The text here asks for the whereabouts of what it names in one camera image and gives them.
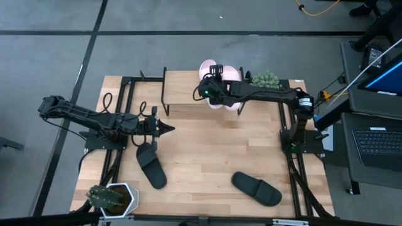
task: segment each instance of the cable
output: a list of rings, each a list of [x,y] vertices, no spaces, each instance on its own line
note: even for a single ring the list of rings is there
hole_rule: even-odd
[[[42,119],[43,119],[45,122],[47,122],[47,123],[49,123],[49,124],[51,124],[51,125],[57,126],[57,127],[61,128],[61,129],[65,129],[65,130],[67,130],[68,132],[72,132],[72,133],[74,133],[75,135],[81,137],[84,141],[87,141],[85,137],[81,136],[80,134],[78,134],[78,133],[76,133],[76,132],[74,132],[74,131],[71,131],[70,129],[67,129],[67,128],[64,128],[63,126],[59,126],[59,125],[57,125],[57,124],[54,124],[54,123],[52,123],[52,122],[49,122],[48,120],[46,120],[46,119],[44,119],[44,118],[42,118]]]
[[[197,91],[199,87],[200,87],[200,85],[196,86],[195,89],[194,89],[194,91],[193,91],[193,100],[194,100],[194,101],[200,101],[200,100],[204,100],[204,99],[205,99],[205,97],[201,97],[201,98],[199,98],[199,99],[196,99],[196,98],[195,98],[195,91]]]
[[[138,145],[138,144],[136,144],[135,143],[135,141],[134,141],[134,135],[131,135],[131,142],[132,142],[132,144],[134,145],[134,146],[136,146],[137,148],[141,145]],[[143,143],[145,143],[146,142],[146,135],[144,134],[144,142]]]
[[[146,108],[146,101],[142,101],[142,103],[139,105],[139,113],[136,114],[134,117],[132,117],[132,118],[130,118],[130,119],[125,119],[125,121],[127,122],[127,121],[130,121],[130,120],[136,119],[136,118],[138,118],[139,116],[147,117],[147,115],[144,115],[144,114],[143,114],[144,111],[145,111],[145,108]]]
[[[84,160],[84,158],[85,158],[88,154],[90,154],[90,153],[93,152],[93,151],[94,151],[94,149],[89,149],[89,150],[81,157],[80,163],[78,164],[78,174],[79,174],[80,171],[81,171],[82,161]]]
[[[324,91],[326,88],[330,87],[330,86],[331,86],[332,84],[334,84],[336,81],[338,81],[338,79],[339,79],[341,76],[343,76],[343,74],[345,74],[345,72],[342,72],[333,82],[331,82],[331,83],[330,83],[329,85],[327,85],[324,89],[322,89],[321,91],[318,92],[318,94],[317,94],[317,102],[316,102],[315,104],[317,104],[317,103],[320,102],[320,94],[321,94],[321,92]]]
[[[371,65],[373,65],[374,63],[377,62],[377,60],[381,59],[381,57],[383,57],[389,50],[391,50],[392,48],[394,48],[396,45],[398,45],[400,42],[402,41],[402,38],[397,41],[395,44],[393,44],[391,47],[389,47],[383,54],[379,55],[373,62],[371,62],[355,79],[353,79],[353,81],[346,86],[346,88],[328,105],[328,108],[347,90],[350,88],[350,86],[352,86],[354,84],[354,82],[356,82],[357,79],[360,78],[360,76],[366,72],[367,69],[369,69],[371,67]]]
[[[108,103],[107,105],[105,105],[105,100],[106,100],[106,97],[107,97],[108,95],[111,96],[111,99],[109,100],[109,103]],[[112,103],[112,100],[113,100],[113,95],[112,95],[110,92],[106,93],[106,94],[103,96],[103,99],[102,99],[103,110],[102,110],[101,112],[91,113],[91,114],[89,114],[89,115],[90,115],[90,116],[96,116],[96,115],[102,114],[102,113],[104,113],[104,112],[110,113],[107,109],[110,107],[110,105],[111,105],[111,103]]]
[[[340,88],[340,89],[339,89],[338,91],[336,91],[334,94],[331,94],[331,96],[329,96],[328,98],[323,99],[321,102],[318,103],[318,105],[314,106],[314,109],[316,109],[317,107],[320,107],[320,105],[321,105],[322,103],[324,103],[325,101],[331,99],[331,97],[333,97],[334,95],[338,94],[342,89],[343,89],[343,88]]]
[[[330,10],[333,6],[335,6],[336,4],[339,3],[340,0],[337,0],[336,2],[334,2],[330,7],[328,7],[326,10],[320,12],[320,13],[316,13],[316,14],[310,14],[308,13],[305,9],[304,9],[304,5],[299,3],[299,0],[295,0],[297,5],[299,5],[299,9],[303,10],[303,12],[309,16],[320,16],[321,14],[327,12],[328,10]]]

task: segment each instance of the black cable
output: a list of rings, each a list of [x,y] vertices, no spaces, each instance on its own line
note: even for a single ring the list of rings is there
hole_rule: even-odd
[[[44,119],[44,118],[42,118],[42,119],[43,119],[45,122],[47,122],[47,123],[49,123],[49,124],[51,124],[51,125],[53,125],[53,126],[57,126],[57,127],[61,128],[61,129],[67,130],[68,132],[72,132],[72,133],[74,133],[75,135],[81,137],[84,141],[86,141],[86,138],[83,137],[83,136],[81,136],[81,135],[78,134],[77,132],[71,131],[70,129],[67,129],[67,128],[64,128],[64,127],[62,127],[62,126],[59,126],[59,125],[57,125],[57,124],[54,124],[54,123],[52,123],[52,122],[49,122],[48,120],[46,120],[46,119]]]
[[[336,81],[338,81],[338,79],[339,79],[341,76],[343,76],[344,74],[345,74],[345,72],[342,72],[333,82],[331,82],[331,83],[330,83],[329,85],[327,85],[324,89],[322,89],[321,91],[318,92],[316,104],[320,102],[320,94],[321,94],[321,92],[324,91],[326,88],[330,87],[330,86],[331,86],[332,84],[334,84]]]
[[[134,135],[131,135],[131,142],[132,142],[132,144],[133,144],[134,146],[136,146],[137,148],[139,147],[139,145],[136,144],[135,141],[134,141]],[[144,134],[144,142],[143,142],[143,143],[145,143],[145,142],[146,142],[146,135]]]
[[[88,154],[90,154],[90,153],[93,152],[93,151],[94,151],[94,149],[88,149],[88,151],[81,157],[80,163],[78,164],[78,174],[79,174],[80,171],[81,171],[82,161],[84,160],[84,158],[85,158]]]
[[[106,105],[106,104],[105,104],[105,100],[106,100],[106,97],[107,97],[108,95],[111,96],[111,99],[109,100],[109,103]],[[92,114],[89,114],[89,115],[90,115],[90,116],[96,116],[96,115],[102,114],[102,113],[104,113],[104,112],[110,113],[107,109],[110,107],[110,105],[111,105],[111,103],[112,103],[112,100],[113,100],[113,95],[112,95],[110,92],[106,93],[106,94],[103,96],[103,99],[102,99],[103,110],[102,110],[101,112],[92,113]]]
[[[314,109],[316,109],[317,107],[320,107],[320,105],[321,105],[322,103],[324,103],[325,101],[331,99],[331,97],[333,97],[334,95],[337,95],[337,94],[338,94],[340,91],[342,91],[343,89],[344,89],[343,87],[340,88],[340,89],[339,89],[338,91],[336,91],[334,94],[330,95],[328,98],[326,98],[326,99],[322,100],[321,102],[319,102],[318,105],[314,106]]]
[[[200,100],[204,100],[204,99],[205,99],[205,97],[201,97],[201,98],[199,98],[199,99],[196,99],[196,98],[195,98],[195,91],[197,91],[199,87],[200,87],[200,85],[196,86],[196,88],[195,88],[194,91],[193,91],[193,100],[194,100],[194,101],[200,101]]]
[[[143,114],[144,111],[145,111],[145,108],[146,108],[146,101],[142,101],[142,103],[139,105],[139,113],[136,114],[135,117],[132,117],[132,118],[130,118],[130,119],[125,119],[125,121],[130,121],[130,120],[136,119],[136,118],[138,118],[139,116],[148,117],[147,115],[144,115],[144,114]]]

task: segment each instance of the white wire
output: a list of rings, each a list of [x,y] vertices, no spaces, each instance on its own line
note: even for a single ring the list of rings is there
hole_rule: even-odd
[[[389,50],[391,50],[392,48],[394,48],[394,47],[395,47],[397,44],[399,44],[401,41],[402,41],[402,38],[401,38],[399,41],[397,41],[395,44],[393,44],[391,47],[389,47],[383,54],[381,54],[379,57],[377,57],[373,62],[371,62],[371,63],[369,64],[369,66],[367,66],[355,79],[353,79],[353,81],[352,81],[348,86],[346,86],[346,88],[345,88],[343,91],[341,91],[340,94],[338,94],[338,96],[328,105],[327,108],[331,107],[331,105],[332,105],[347,89],[349,89],[349,88],[354,84],[354,82],[356,82],[356,80],[357,80],[369,67],[371,67],[371,65],[373,65],[378,59],[381,59],[381,57],[383,57]]]

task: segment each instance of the chair leg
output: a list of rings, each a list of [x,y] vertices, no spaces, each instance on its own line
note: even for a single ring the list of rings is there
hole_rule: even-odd
[[[14,148],[17,150],[24,149],[24,146],[22,144],[19,144],[14,141],[10,141],[9,139],[3,138],[3,137],[0,137],[0,145],[1,145],[1,147],[10,147],[10,148]]]

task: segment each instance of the potted plant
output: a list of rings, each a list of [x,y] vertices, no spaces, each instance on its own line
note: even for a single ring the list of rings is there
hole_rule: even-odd
[[[278,89],[280,82],[278,77],[274,73],[267,70],[266,72],[260,73],[257,77],[254,77],[251,80],[250,85]]]
[[[95,185],[86,195],[89,203],[100,208],[105,218],[123,218],[138,207],[139,192],[127,183]]]

